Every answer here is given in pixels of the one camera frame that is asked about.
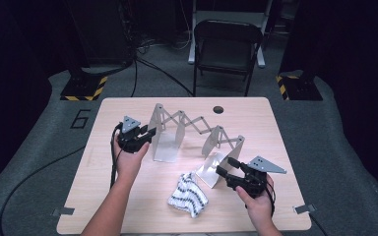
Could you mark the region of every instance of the black hole on table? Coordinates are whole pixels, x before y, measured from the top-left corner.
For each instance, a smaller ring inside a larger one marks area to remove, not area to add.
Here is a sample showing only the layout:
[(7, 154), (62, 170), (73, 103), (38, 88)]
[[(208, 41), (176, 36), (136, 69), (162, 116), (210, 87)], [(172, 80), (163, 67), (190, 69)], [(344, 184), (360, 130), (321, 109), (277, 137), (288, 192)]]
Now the black hole on table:
[(221, 113), (223, 113), (223, 108), (222, 108), (222, 106), (215, 106), (215, 107), (214, 107), (214, 112), (217, 113), (217, 114), (221, 114)]

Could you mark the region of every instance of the human hand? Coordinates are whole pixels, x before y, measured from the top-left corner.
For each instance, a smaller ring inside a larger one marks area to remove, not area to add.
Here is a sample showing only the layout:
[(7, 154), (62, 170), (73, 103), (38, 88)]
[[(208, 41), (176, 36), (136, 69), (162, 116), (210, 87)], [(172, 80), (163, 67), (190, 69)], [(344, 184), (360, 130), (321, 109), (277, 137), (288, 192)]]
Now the human hand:
[(146, 142), (136, 153), (126, 152), (118, 144), (118, 136), (115, 136), (114, 154), (117, 156), (116, 169), (117, 182), (132, 185), (140, 171), (141, 162), (149, 149), (150, 143)]
[[(274, 182), (270, 175), (267, 175), (268, 190), (273, 192)], [(235, 188), (238, 197), (247, 205), (248, 216), (259, 235), (281, 235), (272, 221), (272, 200), (266, 191), (263, 191), (255, 199), (240, 186)]]

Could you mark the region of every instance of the table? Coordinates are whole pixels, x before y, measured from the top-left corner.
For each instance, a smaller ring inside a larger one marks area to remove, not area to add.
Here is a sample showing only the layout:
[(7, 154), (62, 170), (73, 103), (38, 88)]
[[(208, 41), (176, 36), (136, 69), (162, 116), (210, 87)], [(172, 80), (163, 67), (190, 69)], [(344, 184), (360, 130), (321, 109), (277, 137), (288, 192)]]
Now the table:
[[(261, 29), (262, 34), (265, 34), (267, 21), (269, 19), (270, 10), (273, 0), (267, 0), (267, 7), (265, 12), (262, 13), (248, 13), (248, 12), (223, 12), (223, 11), (198, 11), (196, 9), (196, 0), (193, 1), (192, 12), (192, 32), (195, 31), (195, 26), (203, 20), (221, 20), (232, 22), (243, 22), (252, 24)], [(188, 63), (195, 62), (195, 36), (192, 35), (192, 42), (189, 51)], [(257, 64), (260, 68), (265, 68), (265, 59), (263, 56), (262, 47), (257, 52)]]
[[(107, 98), (97, 113), (82, 160), (78, 167), (65, 207), (74, 209), (72, 215), (60, 216), (60, 234), (81, 233), (109, 190), (111, 156), (110, 136), (124, 116), (149, 124), (157, 103), (169, 113), (183, 110), (191, 119), (204, 116), (211, 127), (221, 125), (230, 137), (245, 138), (239, 161), (249, 162), (261, 155), (287, 171), (271, 174), (275, 181), (275, 225), (279, 230), (307, 230), (311, 221), (307, 213), (296, 214), (293, 207), (304, 205), (281, 133), (269, 100), (264, 97), (147, 97)], [(223, 108), (222, 114), (213, 111)], [(199, 135), (187, 128), (178, 157), (173, 163), (153, 161), (149, 152), (130, 194), (123, 233), (196, 233), (247, 232), (254, 227), (244, 203), (222, 179), (212, 189), (198, 177), (198, 185), (209, 203), (197, 218), (167, 204), (182, 173), (199, 168), (205, 162), (201, 148), (208, 135)], [(231, 174), (243, 176), (233, 168)]]

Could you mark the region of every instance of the gray carpet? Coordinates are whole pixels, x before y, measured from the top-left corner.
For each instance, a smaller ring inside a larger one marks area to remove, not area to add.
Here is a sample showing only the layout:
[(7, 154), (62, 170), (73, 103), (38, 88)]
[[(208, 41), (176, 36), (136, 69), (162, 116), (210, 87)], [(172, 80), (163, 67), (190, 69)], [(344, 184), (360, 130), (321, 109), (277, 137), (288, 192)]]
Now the gray carpet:
[[(317, 78), (315, 83), (323, 101), (282, 99), (276, 75), (285, 42), (284, 37), (277, 35), (268, 42), (264, 52), (266, 68), (255, 69), (249, 96), (265, 96), (270, 100), (303, 198), (317, 207), (313, 215), (328, 235), (378, 235), (378, 185), (343, 135), (331, 89)], [(169, 46), (153, 46), (145, 55), (140, 55), (192, 89), (193, 66), (187, 63), (187, 56), (188, 47), (176, 50)], [(69, 74), (64, 72), (49, 78), (53, 94), (48, 106), (0, 175), (0, 210), (23, 179), (47, 163), (78, 151), (37, 172), (18, 188), (3, 214), (5, 235), (57, 235), (58, 217), (52, 213), (64, 206), (83, 153), (80, 148), (87, 142), (100, 103), (106, 97), (130, 96), (134, 77), (134, 65), (109, 76), (96, 101), (61, 101), (59, 94)], [(229, 95), (241, 94), (207, 88), (200, 88), (198, 93), (198, 96)], [(163, 73), (139, 63), (134, 96), (188, 96), (188, 93)], [(85, 128), (71, 129), (80, 110), (83, 110), (82, 116), (88, 117)], [(308, 231), (284, 232), (283, 235), (323, 234), (313, 222)]]

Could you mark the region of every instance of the black and white cloth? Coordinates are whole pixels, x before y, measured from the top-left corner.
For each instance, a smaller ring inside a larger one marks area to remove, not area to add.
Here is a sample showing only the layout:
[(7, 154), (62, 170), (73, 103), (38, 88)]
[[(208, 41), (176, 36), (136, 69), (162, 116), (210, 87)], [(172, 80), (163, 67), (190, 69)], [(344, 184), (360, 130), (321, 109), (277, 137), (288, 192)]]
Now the black and white cloth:
[(205, 208), (208, 199), (196, 182), (195, 172), (190, 172), (180, 175), (177, 188), (167, 202), (190, 212), (192, 218), (195, 218)]

